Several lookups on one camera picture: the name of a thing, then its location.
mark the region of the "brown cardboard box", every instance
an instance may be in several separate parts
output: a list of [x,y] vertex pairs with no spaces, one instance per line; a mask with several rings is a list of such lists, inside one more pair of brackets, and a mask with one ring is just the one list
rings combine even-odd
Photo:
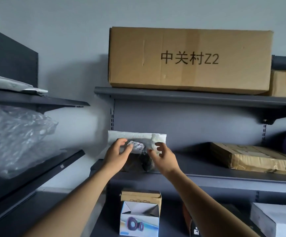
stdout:
[[123,189],[121,192],[121,201],[134,201],[157,204],[159,214],[161,213],[162,196],[159,191],[139,191],[132,189]]
[[286,174],[286,155],[269,148],[221,143],[210,148],[230,169]]
[[269,89],[272,31],[112,27],[113,87],[259,94]]
[[272,71],[269,91],[263,95],[286,97],[286,71]]

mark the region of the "white box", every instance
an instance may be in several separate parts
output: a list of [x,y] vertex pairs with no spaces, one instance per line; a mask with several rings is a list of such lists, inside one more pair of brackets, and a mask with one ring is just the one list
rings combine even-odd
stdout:
[[124,201],[120,215],[120,235],[158,237],[158,204]]
[[252,203],[250,218],[267,237],[286,237],[286,205]]

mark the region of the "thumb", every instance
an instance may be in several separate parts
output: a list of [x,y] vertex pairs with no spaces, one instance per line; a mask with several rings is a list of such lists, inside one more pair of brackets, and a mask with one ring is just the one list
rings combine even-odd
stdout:
[[132,144],[127,145],[127,147],[123,151],[122,155],[129,156],[129,154],[131,153],[132,149],[133,149],[133,145]]
[[148,149],[148,150],[147,150],[147,153],[148,153],[149,157],[150,157],[154,162],[157,162],[158,159],[160,158],[160,156],[157,155],[157,153],[156,153],[154,150],[152,150],[152,149]]

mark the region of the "person's left hand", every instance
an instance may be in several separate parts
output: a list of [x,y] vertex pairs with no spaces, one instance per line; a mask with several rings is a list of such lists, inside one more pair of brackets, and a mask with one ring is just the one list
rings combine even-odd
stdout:
[[119,138],[107,150],[102,169],[108,171],[111,177],[121,170],[132,151],[133,145],[131,144],[120,154],[120,147],[125,145],[127,141],[125,138]]

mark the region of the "wall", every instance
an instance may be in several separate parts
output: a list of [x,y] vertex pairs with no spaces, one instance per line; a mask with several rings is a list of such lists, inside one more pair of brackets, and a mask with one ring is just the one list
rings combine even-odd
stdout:
[[108,86],[112,26],[273,30],[273,54],[286,55],[286,0],[0,0],[0,32],[39,53],[39,87],[91,104],[47,113],[54,138],[87,155],[45,186],[78,185],[105,145],[109,107],[93,88]]

